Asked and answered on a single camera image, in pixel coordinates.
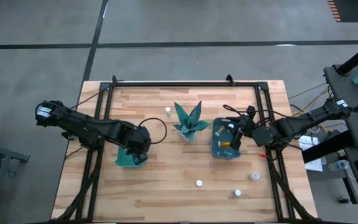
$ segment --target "teal plant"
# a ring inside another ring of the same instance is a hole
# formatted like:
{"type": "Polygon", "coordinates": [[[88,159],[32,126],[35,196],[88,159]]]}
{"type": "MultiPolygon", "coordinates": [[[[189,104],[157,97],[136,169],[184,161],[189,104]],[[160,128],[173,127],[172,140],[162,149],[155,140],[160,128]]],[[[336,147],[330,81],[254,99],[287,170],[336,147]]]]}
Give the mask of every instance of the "teal plant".
{"type": "Polygon", "coordinates": [[[189,141],[192,141],[197,131],[206,129],[210,123],[207,121],[199,121],[201,116],[201,101],[191,111],[190,115],[177,103],[175,103],[175,109],[177,111],[180,124],[174,124],[173,126],[184,135],[189,141]]]}

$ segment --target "gray floor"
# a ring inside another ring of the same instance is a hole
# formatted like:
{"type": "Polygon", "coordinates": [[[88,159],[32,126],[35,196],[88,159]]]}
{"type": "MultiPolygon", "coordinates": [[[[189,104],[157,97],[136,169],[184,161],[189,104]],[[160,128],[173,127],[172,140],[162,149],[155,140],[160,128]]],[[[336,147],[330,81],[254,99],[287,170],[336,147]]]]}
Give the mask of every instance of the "gray floor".
{"type": "MultiPolygon", "coordinates": [[[[102,0],[0,0],[0,44],[91,43],[102,0]]],[[[358,40],[358,23],[334,21],[325,0],[110,0],[99,42],[358,40]]],[[[358,45],[98,49],[90,80],[284,80],[288,96],[324,82],[323,68],[358,45]]],[[[89,49],[0,50],[0,145],[31,155],[12,163],[0,223],[50,218],[67,142],[35,125],[42,100],[74,105],[89,49]]],[[[290,100],[305,106],[324,87],[290,100]]],[[[323,103],[321,97],[315,107],[323,103]]],[[[358,223],[341,180],[311,179],[320,218],[358,223]]]]}

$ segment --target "wooden table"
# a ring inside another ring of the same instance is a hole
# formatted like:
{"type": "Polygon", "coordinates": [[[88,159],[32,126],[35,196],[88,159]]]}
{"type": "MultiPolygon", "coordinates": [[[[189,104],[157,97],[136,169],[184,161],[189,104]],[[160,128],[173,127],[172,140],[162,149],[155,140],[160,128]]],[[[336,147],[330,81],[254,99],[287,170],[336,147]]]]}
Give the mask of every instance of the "wooden table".
{"type": "MultiPolygon", "coordinates": [[[[80,101],[95,94],[99,83],[85,82],[80,101]]],[[[268,85],[274,110],[291,115],[284,82],[268,81],[268,85]]],[[[78,111],[93,116],[96,100],[94,97],[83,103],[78,111]]],[[[174,101],[190,112],[200,100],[203,101],[201,119],[210,123],[217,117],[236,116],[225,110],[223,104],[239,110],[245,110],[248,105],[257,108],[255,91],[250,87],[114,88],[111,119],[139,124],[145,118],[160,118],[168,126],[168,135],[163,143],[150,147],[147,164],[138,169],[116,166],[117,146],[106,143],[94,222],[277,221],[267,161],[259,156],[265,153],[264,147],[257,147],[253,140],[242,138],[241,157],[218,159],[211,153],[211,126],[199,132],[193,142],[183,141],[172,126],[179,123],[174,101]],[[167,106],[172,109],[171,117],[165,115],[167,106]],[[249,180],[249,174],[255,171],[261,175],[260,180],[249,180]],[[202,187],[196,186],[198,179],[203,181],[202,187]],[[233,196],[235,189],[241,189],[240,197],[233,196]]],[[[162,138],[164,128],[161,123],[147,121],[144,125],[150,131],[152,141],[162,138]]],[[[78,142],[71,142],[67,153],[78,148],[78,142]]],[[[82,150],[65,161],[52,218],[61,215],[78,193],[85,157],[86,150],[82,150]]],[[[301,152],[288,147],[283,157],[292,192],[316,217],[301,152]]],[[[286,211],[281,191],[280,198],[286,211]]],[[[87,204],[85,202],[84,211],[88,210],[87,204]]]]}

